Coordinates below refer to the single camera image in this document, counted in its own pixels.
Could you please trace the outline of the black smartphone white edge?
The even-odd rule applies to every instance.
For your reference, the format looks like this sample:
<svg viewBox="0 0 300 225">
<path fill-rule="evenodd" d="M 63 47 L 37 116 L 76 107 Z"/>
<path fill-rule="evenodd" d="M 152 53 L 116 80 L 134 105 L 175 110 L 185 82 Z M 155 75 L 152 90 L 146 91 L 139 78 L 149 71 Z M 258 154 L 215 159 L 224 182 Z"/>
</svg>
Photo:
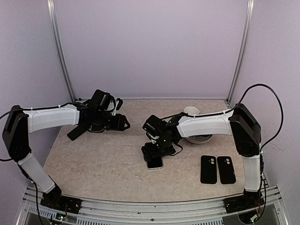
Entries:
<svg viewBox="0 0 300 225">
<path fill-rule="evenodd" d="M 151 161 L 147 162 L 147 168 L 149 170 L 161 169 L 163 166 L 163 160 L 161 157 L 155 157 Z"/>
</svg>

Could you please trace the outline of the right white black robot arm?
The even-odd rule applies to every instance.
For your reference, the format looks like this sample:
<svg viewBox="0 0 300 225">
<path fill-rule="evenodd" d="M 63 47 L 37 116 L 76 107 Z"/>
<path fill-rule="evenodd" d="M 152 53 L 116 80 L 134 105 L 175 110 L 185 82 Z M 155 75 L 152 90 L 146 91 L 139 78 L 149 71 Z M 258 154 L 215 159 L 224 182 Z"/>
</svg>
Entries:
<svg viewBox="0 0 300 225">
<path fill-rule="evenodd" d="M 245 191 L 240 204 L 250 208 L 258 200 L 261 185 L 261 126 L 244 104 L 211 114 L 189 115 L 181 112 L 169 121 L 151 115 L 143 130 L 150 142 L 142 146 L 144 160 L 150 162 L 157 157 L 174 156 L 173 145 L 183 138 L 206 135 L 233 136 L 236 150 L 244 165 Z"/>
</svg>

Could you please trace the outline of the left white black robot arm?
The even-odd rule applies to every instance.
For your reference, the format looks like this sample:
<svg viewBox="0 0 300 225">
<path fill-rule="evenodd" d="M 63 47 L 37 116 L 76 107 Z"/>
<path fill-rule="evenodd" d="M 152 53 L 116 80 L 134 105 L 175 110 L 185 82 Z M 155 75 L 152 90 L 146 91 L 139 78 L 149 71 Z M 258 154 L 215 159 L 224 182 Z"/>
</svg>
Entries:
<svg viewBox="0 0 300 225">
<path fill-rule="evenodd" d="M 47 200 L 53 207 L 62 208 L 66 199 L 60 188 L 45 173 L 39 161 L 32 154 L 29 134 L 48 128 L 75 126 L 67 136 L 75 140 L 86 131 L 94 128 L 97 133 L 103 131 L 125 131 L 130 124 L 125 115 L 116 113 L 117 108 L 101 111 L 82 103 L 70 103 L 47 108 L 21 108 L 14 105 L 5 113 L 7 121 L 2 132 L 3 142 L 10 159 L 15 161 L 22 171 L 48 194 Z"/>
</svg>

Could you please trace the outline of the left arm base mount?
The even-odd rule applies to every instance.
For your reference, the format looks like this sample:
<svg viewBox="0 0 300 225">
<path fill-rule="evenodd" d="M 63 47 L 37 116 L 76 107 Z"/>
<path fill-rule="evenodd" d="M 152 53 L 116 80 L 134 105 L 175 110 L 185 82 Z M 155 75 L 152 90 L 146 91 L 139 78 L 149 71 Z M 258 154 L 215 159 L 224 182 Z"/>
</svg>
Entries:
<svg viewBox="0 0 300 225">
<path fill-rule="evenodd" d="M 66 213 L 78 214 L 82 200 L 79 198 L 65 196 L 61 193 L 62 191 L 59 187 L 55 187 L 47 194 L 43 193 L 40 204 Z"/>
</svg>

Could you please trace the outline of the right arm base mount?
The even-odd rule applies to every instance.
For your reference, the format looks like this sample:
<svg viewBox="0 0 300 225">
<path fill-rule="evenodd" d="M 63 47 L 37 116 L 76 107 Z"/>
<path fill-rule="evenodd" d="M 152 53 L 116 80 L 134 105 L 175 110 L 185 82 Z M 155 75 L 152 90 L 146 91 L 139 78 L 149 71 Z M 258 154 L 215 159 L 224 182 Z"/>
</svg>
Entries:
<svg viewBox="0 0 300 225">
<path fill-rule="evenodd" d="M 264 205 L 260 192 L 245 192 L 242 195 L 224 199 L 226 213 L 234 213 Z"/>
</svg>

